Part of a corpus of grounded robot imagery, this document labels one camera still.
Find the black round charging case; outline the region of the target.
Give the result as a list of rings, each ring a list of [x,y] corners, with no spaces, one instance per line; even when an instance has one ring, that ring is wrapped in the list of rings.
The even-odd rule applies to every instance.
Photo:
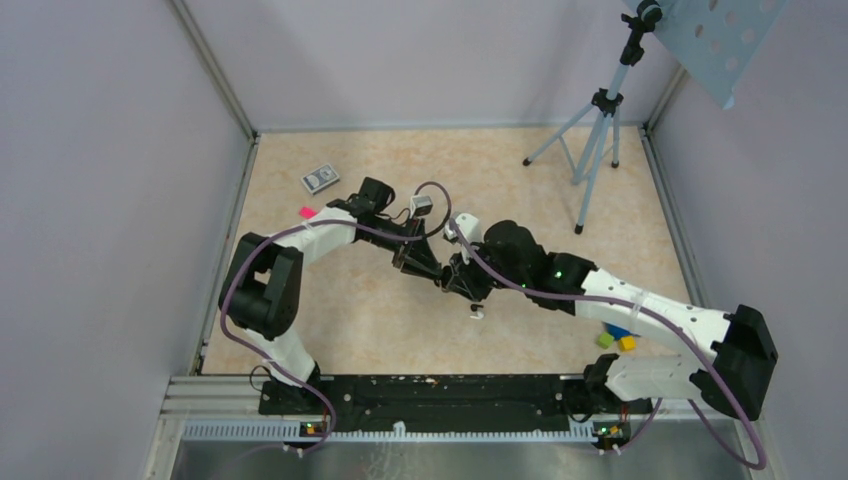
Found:
[[[454,281],[454,271],[450,266],[444,266],[438,279],[438,285],[443,291],[449,291]]]

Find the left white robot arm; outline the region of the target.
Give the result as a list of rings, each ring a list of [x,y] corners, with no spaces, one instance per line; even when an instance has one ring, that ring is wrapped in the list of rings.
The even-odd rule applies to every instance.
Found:
[[[358,192],[329,202],[313,217],[276,235],[243,235],[219,295],[223,324],[246,332],[244,344],[267,361],[272,377],[284,383],[283,401],[297,413],[319,404],[320,386],[311,380],[318,366],[293,328],[305,267],[357,241],[392,253],[401,272],[437,280],[441,264],[428,243],[425,218],[432,199],[415,190],[404,221],[385,215],[395,200],[389,185],[367,177]]]

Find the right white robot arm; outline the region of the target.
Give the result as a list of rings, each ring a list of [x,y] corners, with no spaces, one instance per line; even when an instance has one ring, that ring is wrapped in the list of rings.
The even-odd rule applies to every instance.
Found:
[[[586,370],[586,397],[600,412],[643,398],[700,399],[734,419],[755,421],[778,361],[764,315],[676,301],[629,283],[591,260],[547,252],[512,220],[482,232],[462,214],[444,238],[459,245],[447,286],[473,301],[494,289],[524,294],[539,307],[614,325],[672,350],[671,355],[606,354]]]

